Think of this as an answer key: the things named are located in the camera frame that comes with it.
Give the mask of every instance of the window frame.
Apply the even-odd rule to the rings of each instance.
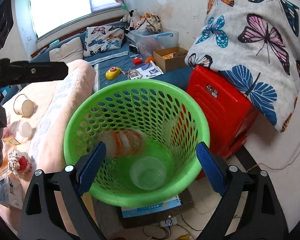
[[[79,17],[79,18],[77,18],[77,19],[74,19],[74,20],[72,20],[72,21],[70,21],[70,22],[67,22],[67,23],[65,23],[65,24],[62,24],[62,25],[58,26],[57,28],[54,28],[53,30],[47,32],[46,34],[44,34],[44,35],[38,37],[37,32],[35,31],[34,22],[33,22],[33,19],[32,19],[31,2],[30,2],[30,0],[28,0],[28,1],[29,1],[29,13],[30,13],[30,17],[31,17],[32,28],[33,28],[33,31],[34,31],[36,37],[37,37],[37,42],[42,41],[43,39],[47,38],[47,37],[50,36],[51,34],[53,34],[53,33],[57,32],[57,31],[59,31],[59,30],[65,28],[65,27],[67,27],[67,26],[69,26],[69,25],[71,25],[71,24],[73,24],[73,23],[75,23],[75,22],[79,22],[79,21],[81,21],[81,20],[83,20],[83,19],[90,18],[90,17],[93,17],[93,16],[95,16],[95,15],[99,15],[99,14],[102,14],[102,13],[106,13],[106,12],[110,12],[110,11],[115,11],[115,10],[118,10],[118,9],[121,8],[121,5],[118,4],[118,6],[114,6],[114,7],[112,7],[112,8],[108,8],[108,9],[103,9],[103,10],[100,10],[100,11],[92,12],[92,13],[90,13],[90,14],[84,15],[84,16],[82,16],[82,17]]]

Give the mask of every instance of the clear storage box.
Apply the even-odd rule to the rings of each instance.
[[[139,48],[139,52],[144,57],[152,57],[155,50],[177,47],[179,33],[163,28],[162,33],[155,33],[151,29],[138,29],[131,31]]]

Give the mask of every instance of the white wall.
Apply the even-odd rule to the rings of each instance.
[[[189,49],[203,28],[207,0],[125,0],[128,8],[141,14],[157,14],[163,27],[179,31],[179,44]],[[290,0],[300,7],[299,0]],[[257,163],[282,168],[291,161],[300,145],[300,93],[287,130],[279,134],[274,127],[259,116],[254,123],[245,147]],[[279,201],[291,230],[300,220],[300,155],[293,165],[282,171],[272,171],[264,166],[272,179]]]
[[[61,30],[52,33],[48,37],[37,41],[30,17],[29,0],[11,0],[11,3],[14,25],[7,37],[4,47],[0,51],[0,58],[8,57],[12,61],[30,60],[31,54],[34,53],[38,48],[49,44],[50,42],[67,33],[80,29],[94,22],[99,22],[126,14],[126,11],[122,10],[121,8],[108,11],[106,13],[100,13],[82,19],[78,22],[74,22],[73,24],[62,28]]]

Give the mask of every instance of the metal screw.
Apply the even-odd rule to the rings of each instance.
[[[264,170],[260,171],[260,174],[264,177],[268,176],[268,172],[266,172]]]
[[[36,171],[34,172],[34,174],[35,174],[36,176],[39,176],[39,175],[42,174],[42,170],[36,170]]]
[[[73,170],[73,166],[72,165],[68,165],[65,167],[66,172],[70,172]]]
[[[232,171],[232,172],[237,172],[237,171],[238,171],[238,168],[237,168],[236,166],[234,166],[234,165],[231,165],[231,166],[229,167],[229,170]]]

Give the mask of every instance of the blue gripper pad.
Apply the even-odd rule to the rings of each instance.
[[[226,193],[225,178],[215,163],[208,146],[204,142],[198,143],[196,154],[201,167],[206,174],[213,190],[223,196]]]
[[[90,159],[87,161],[78,177],[79,186],[77,188],[77,192],[80,196],[90,190],[96,174],[98,173],[102,162],[106,157],[105,143],[101,142],[97,144],[92,151],[93,153]]]

